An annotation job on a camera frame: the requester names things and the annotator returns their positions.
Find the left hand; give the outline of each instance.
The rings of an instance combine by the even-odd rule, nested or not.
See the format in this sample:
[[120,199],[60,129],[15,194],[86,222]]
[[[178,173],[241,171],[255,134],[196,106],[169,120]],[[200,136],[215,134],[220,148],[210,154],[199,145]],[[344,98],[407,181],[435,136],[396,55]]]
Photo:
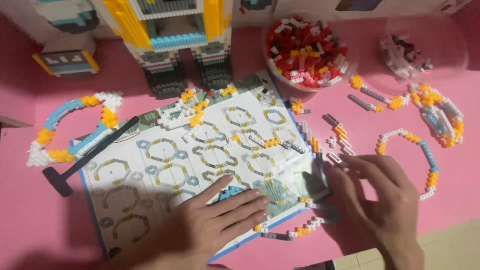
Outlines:
[[232,181],[225,175],[177,208],[158,230],[102,269],[199,270],[228,242],[265,221],[269,203],[258,189],[206,203]]

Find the tiled floor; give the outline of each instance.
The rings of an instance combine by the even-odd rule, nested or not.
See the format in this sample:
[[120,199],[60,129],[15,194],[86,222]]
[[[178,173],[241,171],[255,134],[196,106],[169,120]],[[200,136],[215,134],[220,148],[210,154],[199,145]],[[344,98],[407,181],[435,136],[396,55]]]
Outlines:
[[[480,270],[480,219],[418,238],[426,270]],[[384,270],[376,249],[334,260],[336,270]]]

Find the hand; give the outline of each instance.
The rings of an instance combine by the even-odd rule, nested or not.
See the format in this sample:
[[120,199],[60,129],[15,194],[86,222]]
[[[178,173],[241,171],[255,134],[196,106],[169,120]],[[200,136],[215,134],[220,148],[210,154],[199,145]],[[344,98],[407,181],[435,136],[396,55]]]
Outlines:
[[[423,269],[423,251],[416,240],[419,194],[399,164],[390,156],[340,155],[345,172],[324,163],[329,184],[349,215],[376,243],[386,269]],[[366,178],[378,201],[359,198],[358,179]]]
[[207,206],[232,180],[225,175],[175,208],[158,230],[102,269],[199,270],[228,242],[265,221],[269,203],[258,189]]

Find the bowl of bricks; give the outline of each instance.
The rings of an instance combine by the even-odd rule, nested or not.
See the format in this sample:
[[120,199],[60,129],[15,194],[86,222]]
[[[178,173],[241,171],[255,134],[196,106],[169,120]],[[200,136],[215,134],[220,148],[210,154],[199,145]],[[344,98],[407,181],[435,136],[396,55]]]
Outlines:
[[380,51],[388,68],[405,80],[452,78],[468,64],[462,32],[439,13],[388,18]]
[[306,92],[348,81],[358,60],[348,56],[351,48],[336,34],[336,22],[308,11],[271,16],[262,28],[263,55],[271,73]]

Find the plastic bowl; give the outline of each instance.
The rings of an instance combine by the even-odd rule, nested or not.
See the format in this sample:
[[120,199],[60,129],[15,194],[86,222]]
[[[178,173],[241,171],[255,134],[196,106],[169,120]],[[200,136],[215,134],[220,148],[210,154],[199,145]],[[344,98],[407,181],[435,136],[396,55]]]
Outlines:
[[[332,34],[334,36],[339,37],[340,38],[339,43],[342,43],[342,32],[343,32],[342,29],[345,29],[345,27],[343,27],[344,23],[333,14],[329,15],[328,17],[326,17],[325,15],[322,17],[319,17],[319,15],[312,13],[310,11],[305,11],[305,10],[289,11],[288,13],[274,14],[274,15],[271,15],[267,20],[265,20],[266,23],[262,27],[261,46],[262,46],[262,53],[265,58],[265,61],[267,62],[268,68],[270,69],[271,73],[275,75],[275,77],[284,84],[287,84],[291,87],[294,87],[297,90],[305,91],[305,92],[318,92],[318,91],[326,90],[328,87],[312,88],[307,86],[301,86],[294,82],[291,82],[290,80],[287,80],[282,74],[280,74],[276,69],[276,67],[272,67],[269,63],[270,58],[267,55],[267,47],[265,45],[265,38],[268,30],[275,24],[275,22],[284,18],[291,18],[295,15],[298,15],[301,18],[303,18],[304,21],[309,21],[309,22],[317,22],[319,20],[322,22],[327,21],[328,25],[330,26],[330,30],[332,31]],[[353,46],[350,47],[348,46],[348,44],[346,44],[346,46],[348,47],[348,53],[345,57],[345,60],[348,61],[349,65],[346,72],[343,75],[341,75],[341,77],[342,77],[342,80],[348,81],[357,70],[358,54]]]
[[[421,53],[418,59],[429,59],[432,68],[422,72],[418,68],[424,61],[409,63],[401,48],[395,48],[392,35],[406,37],[405,42],[415,44],[415,50]],[[380,36],[380,50],[386,65],[395,74],[417,82],[452,78],[468,65],[467,46],[461,30],[450,17],[441,13],[390,17],[385,33]]]

